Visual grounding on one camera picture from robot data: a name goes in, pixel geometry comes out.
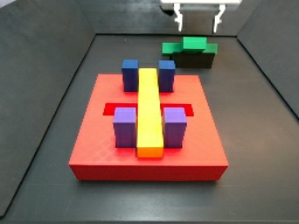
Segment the floor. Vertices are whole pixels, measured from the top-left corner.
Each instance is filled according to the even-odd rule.
[[[216,182],[77,181],[68,160],[97,74],[123,59],[156,67],[167,36],[96,36],[0,221],[299,221],[299,125],[235,38],[199,75],[228,157]]]

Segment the purple block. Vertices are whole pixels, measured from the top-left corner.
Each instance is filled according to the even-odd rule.
[[[136,147],[136,108],[116,108],[113,128],[117,148]]]
[[[163,147],[181,148],[187,127],[184,108],[163,109]]]

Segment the blue block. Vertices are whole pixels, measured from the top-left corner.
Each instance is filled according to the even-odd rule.
[[[163,109],[163,147],[181,148],[187,127],[184,108]]]
[[[159,60],[159,92],[173,91],[175,64],[172,60]]]
[[[136,108],[116,108],[113,128],[117,148],[136,147]]]
[[[123,66],[124,92],[137,92],[137,60],[124,59]]]

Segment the yellow block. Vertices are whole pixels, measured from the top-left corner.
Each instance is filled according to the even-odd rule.
[[[164,134],[156,69],[139,69],[137,85],[136,156],[160,158],[164,154]]]

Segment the red base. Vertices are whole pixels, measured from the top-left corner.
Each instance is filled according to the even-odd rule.
[[[191,104],[181,149],[163,149],[163,158],[137,158],[136,149],[115,147],[112,115],[105,104],[133,103],[136,93],[124,93],[120,74],[97,77],[69,168],[80,180],[217,180],[228,161],[212,121],[199,77],[175,75],[173,93],[160,94],[161,104]]]

